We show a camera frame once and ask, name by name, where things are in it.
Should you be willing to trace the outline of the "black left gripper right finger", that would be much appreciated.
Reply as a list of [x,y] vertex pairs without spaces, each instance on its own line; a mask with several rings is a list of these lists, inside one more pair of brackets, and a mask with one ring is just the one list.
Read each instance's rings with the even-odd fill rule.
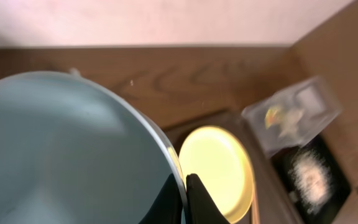
[[229,224],[196,174],[186,177],[186,196],[192,224]]

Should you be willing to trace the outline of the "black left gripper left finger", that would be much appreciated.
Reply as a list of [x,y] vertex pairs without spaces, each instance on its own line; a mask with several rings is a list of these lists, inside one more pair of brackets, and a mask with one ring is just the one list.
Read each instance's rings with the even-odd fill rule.
[[182,208],[177,182],[174,175],[170,174],[139,224],[180,224]]

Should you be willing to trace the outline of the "yellow plate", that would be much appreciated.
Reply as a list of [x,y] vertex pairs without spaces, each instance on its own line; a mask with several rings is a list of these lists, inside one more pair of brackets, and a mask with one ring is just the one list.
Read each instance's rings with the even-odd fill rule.
[[183,175],[196,174],[229,223],[241,221],[255,196],[251,159],[238,138],[218,126],[202,126],[184,140],[179,162]]

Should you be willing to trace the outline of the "rice and food scraps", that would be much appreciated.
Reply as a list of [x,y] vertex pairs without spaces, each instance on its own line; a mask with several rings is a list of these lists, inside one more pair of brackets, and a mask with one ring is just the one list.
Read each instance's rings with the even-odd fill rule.
[[288,174],[307,214],[316,215],[332,196],[331,168],[314,149],[299,150],[290,165]]

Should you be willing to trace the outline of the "white tissue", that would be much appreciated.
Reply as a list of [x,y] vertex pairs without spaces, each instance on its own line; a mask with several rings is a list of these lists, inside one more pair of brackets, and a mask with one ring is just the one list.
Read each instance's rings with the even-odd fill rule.
[[291,138],[298,137],[298,123],[301,118],[304,116],[304,109],[290,109],[284,115],[284,119],[280,124],[281,132],[279,134],[280,138],[285,136],[290,136]]

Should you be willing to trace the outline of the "yellow snack wrapper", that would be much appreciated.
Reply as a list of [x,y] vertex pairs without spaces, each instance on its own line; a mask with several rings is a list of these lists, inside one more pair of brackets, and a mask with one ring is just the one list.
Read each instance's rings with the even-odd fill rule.
[[269,129],[271,126],[279,125],[284,119],[284,109],[280,105],[271,106],[264,118],[265,128]]

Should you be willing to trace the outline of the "light blue bowl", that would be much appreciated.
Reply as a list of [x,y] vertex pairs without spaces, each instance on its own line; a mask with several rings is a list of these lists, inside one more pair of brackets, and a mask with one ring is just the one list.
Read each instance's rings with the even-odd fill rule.
[[139,223],[173,174],[163,131],[120,96],[62,72],[0,80],[0,223]]

